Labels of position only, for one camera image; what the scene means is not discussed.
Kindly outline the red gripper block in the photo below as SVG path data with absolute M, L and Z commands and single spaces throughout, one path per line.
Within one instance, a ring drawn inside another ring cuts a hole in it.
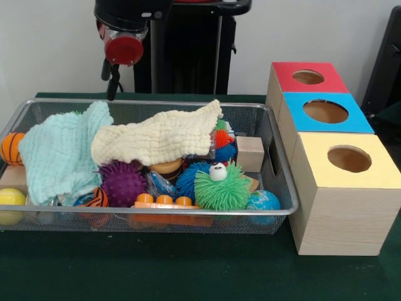
M 109 81 L 107 100 L 113 101 L 120 83 L 120 65 L 135 65 L 143 56 L 143 31 L 116 31 L 100 21 L 96 22 L 96 27 L 104 43 L 106 58 L 102 64 L 101 79 Z

